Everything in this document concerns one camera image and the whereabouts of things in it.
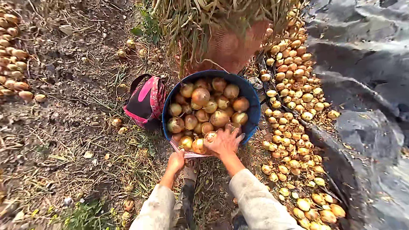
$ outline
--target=black plastic sheet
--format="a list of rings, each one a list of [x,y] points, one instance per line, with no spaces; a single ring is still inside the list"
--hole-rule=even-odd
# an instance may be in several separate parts
[[[308,51],[337,137],[312,126],[344,197],[343,229],[409,229],[409,2],[313,0]]]

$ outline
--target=bag handle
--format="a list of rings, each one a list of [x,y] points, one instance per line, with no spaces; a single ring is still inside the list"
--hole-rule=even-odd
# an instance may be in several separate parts
[[[151,74],[142,74],[140,76],[138,76],[137,78],[135,78],[135,80],[133,80],[133,82],[130,85],[130,92],[129,92],[129,97],[128,99],[125,101],[125,105],[128,104],[128,101],[130,99],[130,97],[132,96],[133,92],[136,90],[136,88],[138,87],[139,83],[141,83],[141,81],[145,78],[148,77],[151,78],[152,75]]]

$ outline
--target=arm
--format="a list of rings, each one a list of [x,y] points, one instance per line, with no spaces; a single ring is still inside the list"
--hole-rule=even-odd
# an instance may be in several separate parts
[[[172,153],[162,180],[155,186],[141,211],[132,222],[130,230],[167,230],[171,222],[171,212],[175,205],[172,187],[176,175],[184,167],[184,149]]]
[[[249,228],[301,230],[302,228],[288,214],[286,208],[241,163],[236,152],[244,135],[236,138],[239,130],[235,129],[232,133],[231,130],[231,126],[227,126],[226,131],[219,130],[217,138],[214,138],[211,143],[205,140],[204,144],[223,162],[232,177],[229,187],[237,199]]]

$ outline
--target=blue plastic tub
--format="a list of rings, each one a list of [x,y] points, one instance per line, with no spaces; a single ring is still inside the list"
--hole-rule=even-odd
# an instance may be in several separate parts
[[[240,88],[239,96],[244,96],[250,103],[250,107],[246,111],[249,119],[247,123],[241,127],[242,132],[246,134],[246,136],[244,137],[244,140],[242,141],[242,144],[245,144],[250,139],[250,137],[252,137],[252,135],[256,132],[256,128],[258,126],[258,122],[260,121],[260,116],[261,116],[260,102],[258,100],[257,93],[248,81],[246,81],[244,78],[236,74],[229,74],[222,70],[206,70],[206,71],[201,71],[201,72],[191,74],[185,77],[182,80],[182,82],[194,83],[196,80],[201,79],[201,78],[212,79],[215,77],[222,77],[227,82],[236,84]],[[165,132],[165,137],[167,140],[171,140],[172,138],[172,133],[168,131],[168,128],[166,126],[166,122],[171,118],[171,116],[168,113],[168,108],[169,108],[169,104],[171,103],[171,100],[173,99],[173,96],[179,92],[180,87],[181,87],[181,84],[179,82],[172,89],[171,93],[167,97],[164,108],[163,108],[162,124],[163,124],[163,129]]]

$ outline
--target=mesh sack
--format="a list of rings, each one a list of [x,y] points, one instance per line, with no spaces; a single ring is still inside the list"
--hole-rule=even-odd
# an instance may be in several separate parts
[[[267,20],[254,22],[246,29],[244,36],[231,29],[211,27],[207,53],[195,58],[203,61],[186,62],[187,74],[214,69],[238,73],[260,49],[268,24]]]

